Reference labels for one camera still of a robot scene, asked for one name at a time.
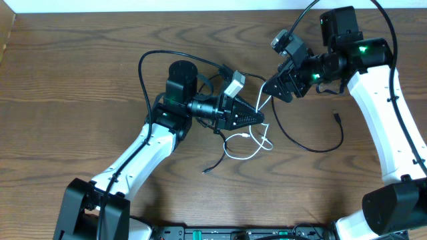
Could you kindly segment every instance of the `wooden table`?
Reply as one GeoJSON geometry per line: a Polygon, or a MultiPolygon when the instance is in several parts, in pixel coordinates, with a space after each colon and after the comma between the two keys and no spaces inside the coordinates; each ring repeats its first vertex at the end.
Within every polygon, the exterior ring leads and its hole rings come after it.
{"type": "MultiPolygon", "coordinates": [[[[310,11],[295,33],[323,53],[318,17],[310,11]]],[[[389,10],[399,39],[398,70],[412,116],[427,138],[427,10],[389,10]]],[[[147,115],[137,62],[152,49],[173,49],[270,77],[283,59],[270,42],[300,11],[78,13],[18,15],[0,65],[0,238],[47,239],[63,192],[75,177],[90,180],[136,138],[147,115]]],[[[358,10],[365,38],[390,34],[377,10],[358,10]]],[[[164,91],[167,68],[183,57],[152,55],[143,76],[150,101],[164,91]]],[[[205,75],[215,69],[194,63],[205,75]]],[[[242,97],[255,103],[261,81],[249,77],[242,97]]],[[[383,186],[376,148],[356,102],[312,89],[292,103],[276,101],[283,126],[301,143],[325,149],[339,141],[332,110],[342,118],[344,144],[325,154],[287,140],[268,105],[271,152],[249,161],[226,159],[222,140],[194,122],[187,138],[151,174],[131,214],[153,223],[283,226],[327,223],[361,208],[383,186]]],[[[248,154],[250,140],[231,141],[248,154]]],[[[426,229],[412,232],[427,237],[426,229]]]]}

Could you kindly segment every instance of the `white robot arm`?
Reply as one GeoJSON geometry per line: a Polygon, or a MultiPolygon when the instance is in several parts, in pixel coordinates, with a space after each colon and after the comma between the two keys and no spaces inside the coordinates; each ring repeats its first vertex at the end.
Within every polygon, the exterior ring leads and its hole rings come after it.
{"type": "MultiPolygon", "coordinates": [[[[365,117],[380,158],[382,180],[385,185],[401,182],[401,176],[412,179],[425,178],[418,164],[414,164],[414,154],[396,118],[388,98],[390,68],[388,65],[372,67],[361,75],[356,73],[348,83],[350,94],[358,103],[365,117]]],[[[398,72],[394,74],[394,88],[397,92],[398,107],[405,126],[413,139],[420,156],[427,157],[427,148],[402,94],[398,72]]],[[[375,234],[366,222],[363,210],[337,221],[336,229],[340,239],[374,239],[375,234]]]]}
{"type": "MultiPolygon", "coordinates": [[[[92,179],[92,181],[96,182],[96,188],[103,191],[107,189],[113,173],[115,173],[120,165],[142,145],[144,139],[147,137],[147,133],[148,123],[143,126],[137,139],[127,148],[119,159],[103,173],[96,175],[92,179]]],[[[170,132],[167,127],[154,123],[148,144],[144,146],[121,171],[110,193],[113,195],[122,193],[125,199],[132,201],[143,182],[148,178],[155,167],[157,167],[163,159],[171,155],[175,147],[175,141],[177,141],[175,133],[170,132]]]]}

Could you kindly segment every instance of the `white wall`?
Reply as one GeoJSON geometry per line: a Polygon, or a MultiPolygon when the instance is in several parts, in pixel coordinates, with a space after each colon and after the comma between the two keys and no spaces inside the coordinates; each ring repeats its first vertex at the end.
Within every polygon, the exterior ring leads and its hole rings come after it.
{"type": "MultiPolygon", "coordinates": [[[[427,0],[378,0],[384,8],[427,8],[427,0]]],[[[312,0],[5,0],[16,13],[112,11],[225,11],[304,9],[312,0]]],[[[314,8],[353,5],[375,8],[369,0],[323,0],[314,8]]]]}

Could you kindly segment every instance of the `black base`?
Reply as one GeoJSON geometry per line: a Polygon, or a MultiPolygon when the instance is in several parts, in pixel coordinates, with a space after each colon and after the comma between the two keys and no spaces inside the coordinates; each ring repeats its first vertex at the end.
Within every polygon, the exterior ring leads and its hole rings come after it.
{"type": "MultiPolygon", "coordinates": [[[[316,227],[320,235],[323,235],[324,228],[316,227]]],[[[291,227],[268,229],[268,228],[184,228],[184,227],[154,227],[151,239],[153,240],[233,240],[240,233],[247,233],[250,240],[259,239],[272,235],[292,234],[291,227]]],[[[312,227],[298,227],[296,235],[307,237],[308,239],[319,239],[312,227]]]]}

